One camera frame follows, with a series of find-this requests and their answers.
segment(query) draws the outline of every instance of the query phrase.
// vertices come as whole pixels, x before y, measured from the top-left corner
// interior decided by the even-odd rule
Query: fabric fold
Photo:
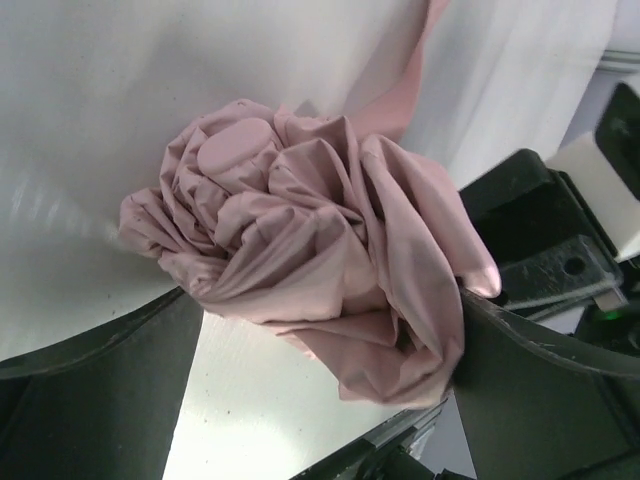
[[[402,78],[362,111],[307,118],[233,102],[167,147],[159,189],[122,203],[132,249],[208,311],[322,361],[347,400],[439,401],[464,349],[456,277],[500,291],[444,169],[394,143],[446,4],[430,2]]]

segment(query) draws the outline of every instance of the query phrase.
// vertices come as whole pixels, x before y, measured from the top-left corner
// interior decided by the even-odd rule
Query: pink fabric
[[[445,170],[390,139],[412,115],[421,45],[445,4],[432,2],[400,82],[351,120],[234,102],[169,144],[160,188],[122,203],[133,249],[208,311],[317,357],[344,399],[437,402],[464,348],[455,277],[500,290]]]

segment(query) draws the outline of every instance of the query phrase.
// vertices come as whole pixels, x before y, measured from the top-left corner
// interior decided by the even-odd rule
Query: crumpled pink cloth
[[[121,207],[133,249],[206,310],[317,357],[343,399],[439,401],[464,348],[455,277],[483,296],[500,291],[446,171],[389,138],[415,106],[430,25],[366,115],[234,102],[187,127],[167,147],[160,188]]]

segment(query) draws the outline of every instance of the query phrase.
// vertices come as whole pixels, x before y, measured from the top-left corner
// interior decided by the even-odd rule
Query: white sheet
[[[615,4],[452,0],[427,45],[404,145],[448,165],[460,186],[517,148],[550,155]],[[361,103],[397,74],[422,5],[2,2],[0,359],[171,287],[119,250],[115,225],[121,198],[155,183],[165,144],[193,117],[237,97],[305,113]],[[208,317],[165,479],[288,478],[392,413],[340,403],[319,364],[251,325]]]

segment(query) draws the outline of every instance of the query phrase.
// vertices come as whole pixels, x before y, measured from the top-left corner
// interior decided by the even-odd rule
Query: machine part
[[[558,479],[635,448],[640,359],[462,297],[467,343],[454,390],[480,480]],[[633,435],[620,428],[598,377],[615,386]]]
[[[579,302],[597,292],[616,288],[620,283],[617,265],[585,235],[577,235],[537,255],[502,267],[500,276],[504,284],[505,303],[502,306],[511,311]],[[542,308],[527,318],[537,319],[547,314]]]
[[[640,253],[640,74],[618,84],[600,124],[558,151],[549,168],[566,172],[616,249]]]
[[[2,415],[0,478],[160,480],[202,316],[179,295],[101,354],[0,381],[24,387]]]
[[[384,479],[375,475],[381,475],[388,456],[398,448],[410,455],[413,442],[433,429],[443,404],[429,410],[400,412],[291,480]]]
[[[53,374],[116,348],[147,321],[174,303],[184,292],[177,288],[143,307],[75,337],[0,362],[0,380]]]
[[[616,288],[615,248],[571,179],[519,150],[461,192],[502,277],[501,306],[542,320]]]

